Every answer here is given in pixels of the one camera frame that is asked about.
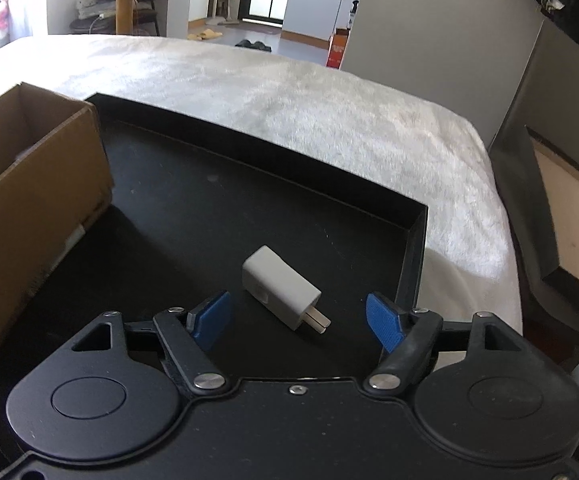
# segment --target metal prong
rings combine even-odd
[[[332,323],[327,317],[323,316],[313,306],[310,306],[305,311],[304,321],[312,327],[316,332],[322,334],[325,329]]]

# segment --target slipper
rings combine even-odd
[[[201,40],[214,40],[216,38],[220,38],[222,35],[222,32],[215,32],[210,28],[206,28],[198,36],[201,38]]]

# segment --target white fluffy blanket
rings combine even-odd
[[[419,305],[449,320],[491,310],[522,328],[508,219],[489,158],[474,127],[439,105],[308,62],[167,38],[23,38],[0,50],[0,94],[22,80],[223,124],[423,202]]]

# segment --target white charger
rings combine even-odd
[[[331,323],[314,308],[320,290],[267,246],[242,264],[242,286],[291,330],[304,321],[322,334]]]

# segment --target cardboard box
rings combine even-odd
[[[343,54],[347,46],[349,30],[337,28],[336,34],[330,37],[330,49],[327,55],[327,66],[330,68],[340,68],[343,62]]]
[[[112,186],[93,105],[28,84],[0,97],[0,342]]]

